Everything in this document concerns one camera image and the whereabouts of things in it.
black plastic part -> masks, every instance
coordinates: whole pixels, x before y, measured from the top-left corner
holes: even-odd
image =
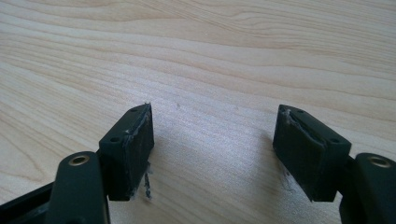
[[[61,161],[45,223],[109,223],[107,199],[96,153],[79,152]]]
[[[273,146],[311,201],[334,200],[350,142],[305,111],[280,105]]]
[[[355,159],[355,186],[367,224],[396,223],[396,162],[371,153]]]
[[[0,206],[0,223],[41,224],[48,211],[52,183]]]
[[[154,147],[151,105],[127,111],[99,142],[98,155],[111,201],[129,201],[149,166]]]

light wooden surface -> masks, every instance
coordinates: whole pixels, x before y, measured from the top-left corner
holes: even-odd
[[[272,150],[279,104],[396,160],[396,2],[2,1],[0,203],[151,102],[153,199],[113,223],[339,223]]]

screw hole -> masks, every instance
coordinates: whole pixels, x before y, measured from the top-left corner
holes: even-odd
[[[382,168],[390,167],[390,163],[382,158],[372,156],[372,157],[369,157],[368,159],[372,165],[376,165],[376,166],[379,166]]]
[[[69,161],[69,165],[71,166],[78,166],[78,165],[82,165],[85,162],[87,162],[90,159],[89,156],[86,155],[82,155],[82,156],[76,156],[75,158],[71,159]]]
[[[120,141],[120,139],[118,137],[112,137],[110,139],[110,142],[119,142],[119,141]]]
[[[333,143],[340,143],[340,141],[338,141],[338,139],[335,139],[335,138],[330,139],[330,141]]]

hole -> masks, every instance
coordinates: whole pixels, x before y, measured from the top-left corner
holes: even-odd
[[[369,157],[368,159],[372,165],[376,165],[376,166],[379,166],[382,168],[390,167],[390,163],[387,160],[384,160],[382,158],[372,156],[372,157]]]
[[[330,139],[330,141],[333,143],[340,143],[340,141],[338,141],[338,139],[335,139],[335,138]]]
[[[69,161],[69,165],[78,166],[78,165],[84,164],[84,163],[87,162],[89,159],[90,159],[90,157],[89,157],[89,156],[86,156],[86,155],[76,156],[75,158],[73,158],[73,159],[71,159],[71,160]]]
[[[119,141],[120,141],[120,139],[118,137],[112,137],[110,139],[110,142],[119,142]]]

wood grain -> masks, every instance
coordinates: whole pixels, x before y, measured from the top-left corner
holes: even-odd
[[[272,150],[279,104],[396,160],[396,3],[0,2],[0,203],[151,102],[153,199],[113,223],[340,223]]]

